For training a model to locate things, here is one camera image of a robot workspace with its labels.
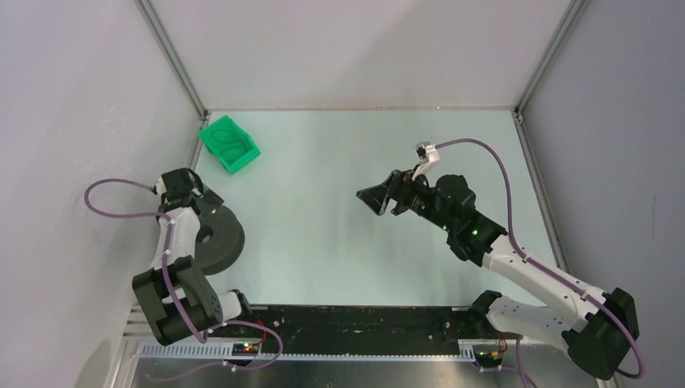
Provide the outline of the dark grey cable spool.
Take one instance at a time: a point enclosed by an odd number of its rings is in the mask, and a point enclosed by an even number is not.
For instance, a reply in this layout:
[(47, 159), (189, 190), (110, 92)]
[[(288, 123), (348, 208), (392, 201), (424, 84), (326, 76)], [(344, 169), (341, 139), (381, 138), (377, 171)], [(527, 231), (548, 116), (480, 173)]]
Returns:
[(241, 222), (231, 209), (221, 206), (200, 222), (194, 258), (204, 275), (216, 275), (237, 261), (245, 242)]

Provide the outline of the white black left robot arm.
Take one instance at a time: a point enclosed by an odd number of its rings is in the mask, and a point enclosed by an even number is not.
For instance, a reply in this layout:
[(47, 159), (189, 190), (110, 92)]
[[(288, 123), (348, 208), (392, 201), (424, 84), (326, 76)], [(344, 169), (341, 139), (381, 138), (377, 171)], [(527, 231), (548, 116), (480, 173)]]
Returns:
[(157, 342), (204, 342), (222, 323), (235, 336), (249, 335), (255, 315), (246, 295), (238, 289), (219, 294), (208, 280), (240, 257), (246, 243), (241, 222), (189, 168), (161, 175), (153, 191), (160, 198), (160, 239), (132, 289)]

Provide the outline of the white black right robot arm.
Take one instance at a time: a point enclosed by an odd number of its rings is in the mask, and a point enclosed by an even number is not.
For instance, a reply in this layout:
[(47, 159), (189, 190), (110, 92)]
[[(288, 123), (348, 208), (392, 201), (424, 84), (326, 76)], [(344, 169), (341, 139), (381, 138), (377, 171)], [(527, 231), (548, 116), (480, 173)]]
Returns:
[(435, 186), (412, 171), (392, 171), (383, 182), (356, 193), (375, 215), (390, 201), (397, 216), (412, 211), (447, 234), (458, 259), (503, 276), (543, 304), (530, 306), (496, 292), (484, 292), (472, 305), (473, 333), (489, 338), (498, 331), (527, 336), (566, 352), (577, 367), (608, 381), (639, 336), (632, 295), (606, 292), (535, 256), (521, 257), (503, 226), (477, 211), (476, 195), (462, 175), (444, 175)]

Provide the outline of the green plastic bin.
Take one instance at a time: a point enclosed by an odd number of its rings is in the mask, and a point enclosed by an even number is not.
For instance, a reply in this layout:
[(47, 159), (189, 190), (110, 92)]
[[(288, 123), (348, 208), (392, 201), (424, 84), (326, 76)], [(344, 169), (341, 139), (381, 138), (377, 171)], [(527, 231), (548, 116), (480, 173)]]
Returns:
[(252, 136), (228, 116), (201, 129), (198, 138), (230, 174), (236, 174), (261, 155)]

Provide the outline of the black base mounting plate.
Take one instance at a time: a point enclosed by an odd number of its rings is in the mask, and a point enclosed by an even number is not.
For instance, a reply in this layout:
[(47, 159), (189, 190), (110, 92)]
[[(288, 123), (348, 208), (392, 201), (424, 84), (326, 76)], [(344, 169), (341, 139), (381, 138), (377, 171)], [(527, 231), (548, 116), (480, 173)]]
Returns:
[(214, 338), (263, 340), (264, 352), (362, 355), (459, 354), (468, 340), (515, 340), (473, 311), (449, 306), (253, 306), (253, 327), (229, 325)]

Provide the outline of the left controller circuit board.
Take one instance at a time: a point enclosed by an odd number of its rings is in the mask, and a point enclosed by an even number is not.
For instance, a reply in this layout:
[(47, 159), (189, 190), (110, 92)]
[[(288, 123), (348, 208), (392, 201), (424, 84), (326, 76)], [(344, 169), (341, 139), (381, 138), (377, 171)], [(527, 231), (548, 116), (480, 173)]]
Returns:
[(257, 356), (259, 352), (260, 344), (234, 343), (231, 349), (231, 356)]

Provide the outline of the controller circuit board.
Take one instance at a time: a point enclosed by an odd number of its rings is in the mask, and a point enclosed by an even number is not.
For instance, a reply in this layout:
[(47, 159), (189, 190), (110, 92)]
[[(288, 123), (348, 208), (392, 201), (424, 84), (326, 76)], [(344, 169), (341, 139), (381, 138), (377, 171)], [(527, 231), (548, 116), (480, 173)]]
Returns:
[(498, 371), (502, 368), (504, 351), (475, 352), (474, 364), (482, 371)]
[(260, 344), (234, 343), (231, 349), (231, 356), (257, 356), (259, 352)]

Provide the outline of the right controller circuit board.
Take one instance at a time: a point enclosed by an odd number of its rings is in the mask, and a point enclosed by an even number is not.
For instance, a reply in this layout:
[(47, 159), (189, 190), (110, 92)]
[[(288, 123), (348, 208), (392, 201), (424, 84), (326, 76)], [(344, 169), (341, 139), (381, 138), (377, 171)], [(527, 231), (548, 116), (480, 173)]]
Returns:
[(504, 351), (475, 352), (474, 364), (482, 371), (498, 371), (502, 368)]

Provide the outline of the aluminium frame rail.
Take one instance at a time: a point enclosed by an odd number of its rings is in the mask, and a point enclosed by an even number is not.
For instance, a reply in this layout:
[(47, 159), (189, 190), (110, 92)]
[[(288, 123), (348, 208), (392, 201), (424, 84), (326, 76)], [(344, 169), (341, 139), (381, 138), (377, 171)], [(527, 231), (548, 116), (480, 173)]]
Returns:
[(205, 121), (208, 116), (208, 109), (202, 102), (155, 5), (150, 0), (135, 0), (134, 2), (196, 115), (200, 120)]

